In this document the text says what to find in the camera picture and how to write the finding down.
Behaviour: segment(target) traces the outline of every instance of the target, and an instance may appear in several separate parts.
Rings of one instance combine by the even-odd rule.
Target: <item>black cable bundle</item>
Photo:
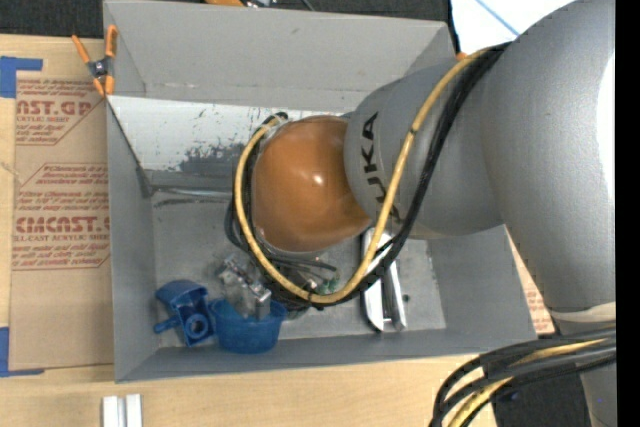
[[[455,427],[467,427],[488,402],[512,394],[516,388],[588,372],[615,361],[615,327],[574,335],[553,335],[487,352],[462,365],[442,383],[429,427],[442,427],[445,417],[474,394],[484,392],[477,403],[460,410],[462,416],[455,420]],[[457,383],[479,368],[485,368],[485,377],[469,382],[447,397]]]

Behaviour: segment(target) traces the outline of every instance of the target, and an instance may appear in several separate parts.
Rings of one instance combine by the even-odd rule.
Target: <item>metal part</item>
[[[362,236],[363,255],[369,247],[373,231],[373,228],[369,228]],[[391,240],[391,235],[384,232],[378,247],[383,246],[389,240]],[[368,269],[369,272],[376,268],[380,259],[387,252],[388,249],[371,263]],[[407,316],[402,299],[397,262],[393,262],[380,279],[362,294],[362,300],[367,320],[376,331],[384,331],[385,324],[389,323],[393,325],[396,331],[401,331],[407,327]]]
[[[247,318],[262,320],[271,311],[271,290],[260,281],[255,267],[242,265],[235,255],[229,255],[218,271],[224,286],[224,296],[235,310]]]
[[[102,427],[142,427],[142,396],[102,397]]]

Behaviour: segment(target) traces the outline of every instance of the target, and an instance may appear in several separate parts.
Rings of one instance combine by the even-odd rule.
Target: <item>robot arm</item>
[[[322,250],[296,246],[301,230],[335,233],[326,227],[336,216],[349,228],[325,244],[356,236],[375,219],[379,235],[390,224],[398,236],[423,239],[505,224],[561,333],[615,327],[614,87],[615,0],[575,2],[506,48],[383,86],[341,120],[343,130],[334,130],[334,120],[311,139],[301,128],[298,140],[294,123],[305,121],[292,122],[294,141],[320,141],[306,157],[295,152],[301,172],[282,179],[277,166],[265,164],[270,148],[282,144],[287,152],[291,144],[277,133],[253,168],[253,219],[268,219],[284,236],[273,243],[266,223],[249,226],[241,172],[240,224],[272,277],[278,273],[261,247]],[[329,146],[343,153],[342,162],[318,157]],[[324,171],[310,171],[318,162]],[[272,192],[268,201],[261,189]],[[306,204],[306,191],[319,193],[329,213],[292,219],[288,205]],[[311,304],[332,305],[358,293],[374,257],[369,251],[345,289],[327,296],[277,281]],[[615,364],[582,378],[592,424],[617,425]]]

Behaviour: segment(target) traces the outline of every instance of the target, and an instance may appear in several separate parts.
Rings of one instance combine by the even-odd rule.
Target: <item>cardboard box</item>
[[[104,55],[101,40],[86,46]],[[1,99],[9,369],[110,363],[105,102],[70,38],[3,35],[0,54],[42,60],[17,72],[15,99]]]
[[[107,112],[117,381],[478,353],[535,338],[503,227],[407,244],[402,333],[371,332],[351,301],[286,321],[275,349],[251,357],[155,334],[166,312],[154,293],[167,281],[220,293],[233,152],[257,124],[273,110],[347,113],[370,91],[451,60],[453,46],[440,22],[157,1],[103,7],[105,28],[120,33]],[[194,188],[208,190],[207,201],[177,194]],[[354,264],[356,246],[340,247]]]

